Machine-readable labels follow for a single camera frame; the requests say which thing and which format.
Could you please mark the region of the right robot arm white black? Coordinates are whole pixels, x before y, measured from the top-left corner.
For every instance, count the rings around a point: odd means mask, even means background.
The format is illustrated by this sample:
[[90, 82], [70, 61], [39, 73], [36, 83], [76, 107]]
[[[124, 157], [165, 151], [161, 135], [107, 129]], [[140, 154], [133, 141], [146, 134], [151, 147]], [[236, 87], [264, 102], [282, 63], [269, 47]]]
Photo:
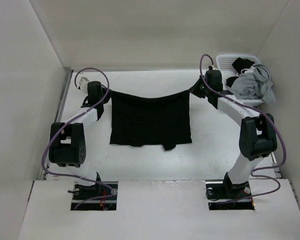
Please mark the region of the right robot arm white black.
[[277, 149], [277, 137], [269, 121], [252, 106], [244, 106], [235, 96], [223, 89], [222, 73], [209, 69], [201, 76], [190, 93], [207, 98], [217, 110], [230, 117], [240, 127], [240, 154], [233, 167], [225, 173], [222, 183], [207, 183], [206, 196], [210, 201], [236, 200], [251, 195], [249, 177], [253, 169]]

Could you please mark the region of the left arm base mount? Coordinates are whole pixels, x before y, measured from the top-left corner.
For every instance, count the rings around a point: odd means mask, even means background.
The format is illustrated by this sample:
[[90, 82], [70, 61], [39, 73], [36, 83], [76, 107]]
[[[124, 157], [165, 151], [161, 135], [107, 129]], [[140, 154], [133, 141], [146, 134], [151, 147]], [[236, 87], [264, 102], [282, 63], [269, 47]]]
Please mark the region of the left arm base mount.
[[75, 183], [74, 189], [69, 190], [72, 194], [71, 211], [116, 211], [117, 195], [111, 195], [108, 187], [94, 184], [81, 185]]

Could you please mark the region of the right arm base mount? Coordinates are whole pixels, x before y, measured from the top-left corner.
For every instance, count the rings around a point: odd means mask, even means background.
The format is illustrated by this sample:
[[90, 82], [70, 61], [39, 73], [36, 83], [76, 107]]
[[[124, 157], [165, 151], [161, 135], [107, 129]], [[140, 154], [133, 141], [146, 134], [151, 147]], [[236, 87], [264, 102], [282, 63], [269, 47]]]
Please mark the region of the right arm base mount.
[[252, 195], [248, 182], [232, 189], [223, 183], [208, 182], [205, 195], [208, 199], [208, 208], [212, 211], [255, 210], [251, 198], [242, 199]]

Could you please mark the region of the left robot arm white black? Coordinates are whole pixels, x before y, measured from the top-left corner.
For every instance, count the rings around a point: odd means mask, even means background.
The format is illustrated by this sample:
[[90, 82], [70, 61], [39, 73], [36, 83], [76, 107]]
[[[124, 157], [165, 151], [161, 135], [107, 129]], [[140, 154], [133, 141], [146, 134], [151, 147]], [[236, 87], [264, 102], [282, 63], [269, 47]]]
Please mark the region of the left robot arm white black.
[[87, 156], [85, 132], [100, 120], [104, 104], [110, 99], [110, 90], [99, 81], [81, 84], [79, 88], [85, 90], [86, 97], [77, 115], [50, 127], [48, 159], [61, 168], [79, 169], [84, 164]]

